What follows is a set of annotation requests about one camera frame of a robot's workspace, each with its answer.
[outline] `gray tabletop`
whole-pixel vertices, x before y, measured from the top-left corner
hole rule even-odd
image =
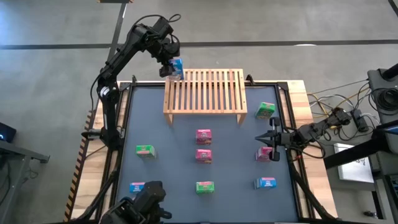
[[[241,127],[233,115],[175,115],[173,126],[163,115],[163,88],[139,87],[132,98],[117,199],[129,193],[131,182],[161,180],[167,193],[160,205],[173,214],[167,222],[296,222],[285,153],[279,162],[256,162],[262,144],[254,137],[270,126],[256,120],[260,102],[276,103],[273,87],[247,88],[248,115]],[[195,144],[196,129],[211,129],[210,146]],[[135,147],[151,144],[154,160],[135,155]],[[211,149],[212,164],[198,164],[196,149]],[[277,188],[254,190],[258,177],[275,177]],[[195,183],[213,181],[215,192],[197,195]]]

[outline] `small box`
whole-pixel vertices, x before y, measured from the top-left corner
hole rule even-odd
[[[173,59],[170,59],[169,62],[173,65],[174,72],[173,72],[173,74],[169,75],[167,78],[169,80],[183,80],[184,72],[182,69],[182,59],[173,58]]]
[[[197,194],[207,194],[214,192],[214,182],[197,182]]]
[[[198,129],[197,130],[197,144],[198,145],[211,144],[211,130],[210,129]]]
[[[256,152],[256,161],[269,162],[269,153],[272,152],[272,147],[260,147]]]
[[[197,149],[195,158],[200,163],[211,164],[212,161],[211,149]]]
[[[136,154],[141,158],[156,158],[155,148],[151,145],[137,146]]]
[[[269,119],[274,111],[275,104],[262,102],[256,111],[256,119]]]
[[[273,177],[260,177],[254,181],[255,189],[273,189],[276,188],[276,180]]]
[[[145,182],[136,182],[130,184],[130,193],[138,193],[144,188]]]

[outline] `pink box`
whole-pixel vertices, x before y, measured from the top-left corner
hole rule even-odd
[[[211,144],[211,130],[210,129],[198,129],[197,130],[197,144],[198,145]]]
[[[269,153],[272,151],[272,147],[260,147],[256,152],[256,161],[269,162]]]
[[[197,149],[195,158],[197,159],[198,162],[205,163],[205,164],[211,164],[213,157],[211,155],[210,149]]]

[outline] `metal stand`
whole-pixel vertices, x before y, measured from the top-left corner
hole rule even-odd
[[[6,196],[0,205],[0,223],[9,223],[12,208],[24,182],[26,171],[29,169],[30,160],[37,159],[40,163],[45,164],[48,163],[50,156],[17,147],[5,141],[0,141],[0,155],[2,155],[1,160],[4,162],[3,169],[8,169],[7,181],[10,185],[10,189],[7,193],[4,193]]]
[[[368,157],[378,151],[389,152],[387,141],[377,137],[323,159],[326,169]]]
[[[13,155],[22,155],[28,156],[31,159],[37,159],[40,163],[48,163],[50,156],[45,156],[43,154],[24,149],[21,147],[17,147],[13,144],[10,144],[5,141],[0,141],[0,154],[13,154]]]

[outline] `wooden rack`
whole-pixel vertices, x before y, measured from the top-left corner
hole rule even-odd
[[[171,126],[175,114],[236,114],[242,124],[248,106],[242,69],[184,69],[184,80],[166,81],[163,113]]]

